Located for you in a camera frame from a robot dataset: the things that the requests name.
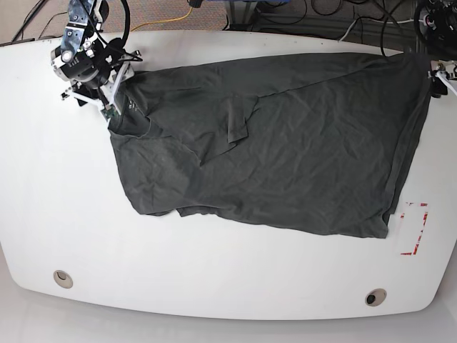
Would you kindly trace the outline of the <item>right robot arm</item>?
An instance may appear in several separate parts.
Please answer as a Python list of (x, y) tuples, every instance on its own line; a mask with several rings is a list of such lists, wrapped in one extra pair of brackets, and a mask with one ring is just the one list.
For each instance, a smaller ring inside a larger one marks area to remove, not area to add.
[(92, 104), (100, 111), (114, 108), (116, 93), (121, 83), (134, 75), (133, 62), (142, 61), (140, 51), (125, 49), (131, 25), (127, 1), (124, 9), (122, 36), (105, 40), (101, 27), (109, 15), (106, 1), (70, 1), (69, 22), (61, 43), (51, 52), (51, 67), (69, 88), (63, 100), (72, 97), (80, 106)]

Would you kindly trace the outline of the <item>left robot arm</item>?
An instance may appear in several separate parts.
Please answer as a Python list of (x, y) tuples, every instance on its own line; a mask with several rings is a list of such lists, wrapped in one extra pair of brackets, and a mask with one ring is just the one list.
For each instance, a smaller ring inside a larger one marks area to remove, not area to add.
[(426, 51), (438, 58), (428, 72), (431, 96), (439, 99), (449, 93), (456, 94), (452, 85), (456, 70), (447, 71), (448, 64), (456, 65), (456, 2), (418, 1), (411, 23)]

